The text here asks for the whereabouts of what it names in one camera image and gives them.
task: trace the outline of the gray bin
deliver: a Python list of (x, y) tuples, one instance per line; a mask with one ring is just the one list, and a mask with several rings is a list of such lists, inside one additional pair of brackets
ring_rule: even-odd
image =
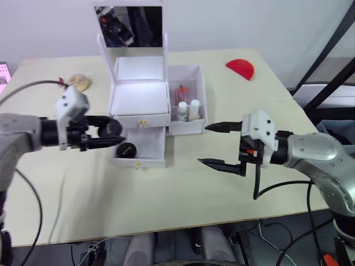
[(321, 133), (329, 134), (328, 130), (346, 137), (351, 145), (343, 145), (348, 154), (355, 153), (355, 121), (354, 120), (322, 120), (317, 126)]

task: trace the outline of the open drawer compartment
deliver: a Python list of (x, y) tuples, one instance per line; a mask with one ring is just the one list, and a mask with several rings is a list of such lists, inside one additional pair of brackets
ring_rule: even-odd
[(147, 127), (145, 129), (125, 129), (121, 136), (126, 137), (137, 149), (136, 158), (116, 158), (113, 148), (112, 160), (119, 166), (126, 167), (165, 167), (165, 127)]
[[(169, 95), (171, 105), (171, 122), (168, 135), (200, 134), (204, 132), (207, 124), (207, 106), (204, 86), (204, 75), (201, 66), (190, 65), (169, 65), (168, 66)], [(181, 99), (176, 96), (179, 87), (188, 88), (184, 101), (187, 103), (187, 113), (190, 111), (190, 103), (197, 99), (200, 102), (200, 119), (194, 121), (178, 121), (176, 113)]]

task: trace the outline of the table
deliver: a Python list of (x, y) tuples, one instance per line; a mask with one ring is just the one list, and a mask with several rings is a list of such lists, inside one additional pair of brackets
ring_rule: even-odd
[[(225, 67), (245, 58), (256, 68), (247, 81)], [(169, 64), (201, 64), (206, 86), (209, 122), (240, 121), (244, 114), (265, 109), (280, 130), (297, 134), (316, 129), (272, 70), (253, 49), (169, 53)], [(89, 114), (108, 113), (110, 81), (100, 56), (25, 60), (4, 94), (35, 80), (65, 78), (83, 73), (93, 80), (85, 92)], [(15, 95), (0, 112), (54, 116), (62, 89), (38, 85)], [(59, 151), (57, 147), (25, 154), (18, 168), (34, 183), (43, 202), (43, 228), (39, 244), (48, 244), (62, 192), (58, 223), (51, 243), (121, 236), (141, 232), (194, 227), (248, 219), (283, 216), (307, 211), (306, 186), (280, 187), (252, 199), (254, 166), (247, 176), (217, 172), (197, 158), (219, 158), (236, 163), (238, 132), (166, 138), (167, 168), (135, 170), (113, 165), (110, 149)], [(282, 166), (261, 171), (260, 189), (307, 177)], [(319, 192), (311, 195), (313, 209), (326, 208)], [(32, 243), (38, 227), (36, 200), (15, 175), (6, 202), (6, 229), (14, 246)]]

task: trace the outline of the white bottle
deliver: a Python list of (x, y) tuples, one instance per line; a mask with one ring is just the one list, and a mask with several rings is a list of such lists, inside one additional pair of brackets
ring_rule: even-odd
[(179, 121), (187, 121), (187, 103), (184, 101), (179, 102), (179, 108), (177, 109), (177, 119)]
[(190, 112), (189, 112), (189, 121), (200, 119), (199, 108), (200, 108), (200, 101), (192, 100), (190, 106)]

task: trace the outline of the red semicircle object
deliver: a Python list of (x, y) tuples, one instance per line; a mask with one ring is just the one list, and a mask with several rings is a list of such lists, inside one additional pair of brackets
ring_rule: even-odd
[(239, 75), (243, 76), (247, 80), (252, 80), (255, 75), (254, 66), (249, 61), (244, 59), (234, 59), (228, 62), (226, 66), (237, 72)]

